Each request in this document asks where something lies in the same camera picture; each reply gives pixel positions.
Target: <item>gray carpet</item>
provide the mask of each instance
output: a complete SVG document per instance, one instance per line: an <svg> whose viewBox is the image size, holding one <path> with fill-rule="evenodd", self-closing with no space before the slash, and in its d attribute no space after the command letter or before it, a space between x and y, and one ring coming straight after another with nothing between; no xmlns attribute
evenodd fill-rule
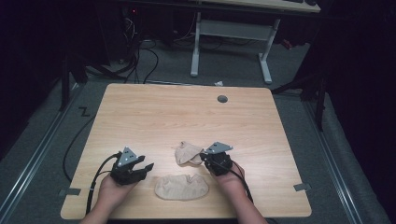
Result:
<svg viewBox="0 0 396 224"><path fill-rule="evenodd" d="M148 83L163 81L214 85L215 82L222 81L224 86L274 89L292 81L309 48L308 45L305 45L287 50L282 46L274 45L268 58L269 69L274 82L272 85L266 85L263 82L257 55L247 53L247 51L256 49L259 45L260 43L255 42L245 46L222 45L218 49L202 49L200 74L198 77L192 78L190 77L191 46L175 45L173 48L169 48L157 43L152 50L158 54L159 63L149 77ZM153 46L153 42L147 42L143 47L149 46ZM206 44L203 47L216 48L217 44ZM150 51L140 51L140 61L137 66L140 82L155 63L155 56ZM121 65L115 63L112 69L117 69L119 66ZM106 77L92 75L89 75L89 77L89 82L78 88L78 90L82 90L81 93L71 104L58 132L53 136L45 159L36 171L28 188L22 194L21 200L9 217L8 223L77 223L76 221L63 220L60 217L64 197L59 196L59 191L67 189L69 186L62 169L64 154L81 127L96 113L106 85L119 82ZM130 83L134 83L134 75L129 80ZM308 116L304 109L304 103L300 101L298 92L287 91L275 95L274 98L302 180L312 187L307 192L312 207L312 215L304 218L277 218L276 221L278 223L350 223L324 160L319 140L316 137L315 126L310 122L312 118ZM56 117L61 103L60 95L61 87L58 84L47 101L33 114L19 141L1 161L0 202L3 202L12 190L21 171ZM389 223L386 214L371 191L370 184L354 159L332 110L331 101L327 99L326 104L327 109L323 118L324 134L360 209L362 222ZM81 107L87 107L86 114L89 114L89 117L81 116ZM78 136L67 155L66 170L71 176L76 170L90 128L91 123ZM212 221L214 223L232 223L227 220ZM146 222L131 221L130 223L211 222L209 220L151 220Z"/></svg>

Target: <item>forearm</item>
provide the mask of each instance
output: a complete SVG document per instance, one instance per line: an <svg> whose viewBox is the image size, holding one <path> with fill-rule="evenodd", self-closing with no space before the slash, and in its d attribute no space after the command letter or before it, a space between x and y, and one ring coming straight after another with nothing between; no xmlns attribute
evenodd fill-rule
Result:
<svg viewBox="0 0 396 224"><path fill-rule="evenodd" d="M106 224L111 212L107 211L104 207L95 206L91 212L85 216L79 223L80 224Z"/></svg>
<svg viewBox="0 0 396 224"><path fill-rule="evenodd" d="M267 224L262 214L245 193L229 197L239 224Z"/></svg>

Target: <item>desk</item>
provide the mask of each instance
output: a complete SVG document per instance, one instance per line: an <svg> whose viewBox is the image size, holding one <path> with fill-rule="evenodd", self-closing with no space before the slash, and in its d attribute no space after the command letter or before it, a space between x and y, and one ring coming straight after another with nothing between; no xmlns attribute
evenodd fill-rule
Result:
<svg viewBox="0 0 396 224"><path fill-rule="evenodd" d="M220 103L220 95L228 102ZM203 164L177 165L174 153L181 141L203 148L216 141L233 146L228 154L244 167L255 205L265 217L310 216L305 192L294 189L302 180L268 89L110 84L71 183L81 192L66 196L62 217L84 217L97 169L125 146L146 156L142 166L155 164L112 218L235 217ZM110 170L113 163L103 170ZM180 202L155 195L159 178L194 174L203 176L209 186L205 197Z"/></svg>
<svg viewBox="0 0 396 224"><path fill-rule="evenodd" d="M242 7L265 7L299 12L320 12L320 7L318 7L318 5L312 7L307 3L294 3L280 0L201 0L200 3L201 2L229 4ZM191 62L191 76L198 76L200 35L216 35L265 41L262 53L259 54L259 62L262 67L262 75L265 83L271 84L272 79L268 69L267 57L274 42L279 23L280 19L276 19L273 25L267 26L227 21L201 20L201 13L198 12L195 26L195 45Z"/></svg>

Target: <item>cloth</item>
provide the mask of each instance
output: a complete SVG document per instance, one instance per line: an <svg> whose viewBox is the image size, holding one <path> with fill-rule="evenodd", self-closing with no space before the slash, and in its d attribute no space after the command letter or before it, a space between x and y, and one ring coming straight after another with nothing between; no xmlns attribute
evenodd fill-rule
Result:
<svg viewBox="0 0 396 224"><path fill-rule="evenodd" d="M201 152L204 152L203 148L183 141L175 151L176 163L181 165L189 161L195 165L199 165L202 162L199 156Z"/></svg>
<svg viewBox="0 0 396 224"><path fill-rule="evenodd" d="M165 200L194 200L208 192L209 186L200 175L168 175L162 177L155 186L155 194Z"/></svg>

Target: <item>desk leg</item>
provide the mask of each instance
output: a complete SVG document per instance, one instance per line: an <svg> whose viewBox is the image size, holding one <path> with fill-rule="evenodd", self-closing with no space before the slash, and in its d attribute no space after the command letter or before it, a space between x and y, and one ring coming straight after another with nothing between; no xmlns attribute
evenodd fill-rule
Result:
<svg viewBox="0 0 396 224"><path fill-rule="evenodd" d="M200 33L201 33L201 12L197 12L197 22L195 28L195 46L194 46L194 52L192 53L192 62L191 62L192 77L198 77Z"/></svg>
<svg viewBox="0 0 396 224"><path fill-rule="evenodd" d="M266 43L264 53L259 54L260 65L262 66L262 75L264 76L264 81L267 84L272 83L271 74L268 69L267 57L270 52L271 46L274 42L274 38L275 38L277 27L279 26L279 23L280 23L280 19L275 20L274 26L271 29L270 36Z"/></svg>

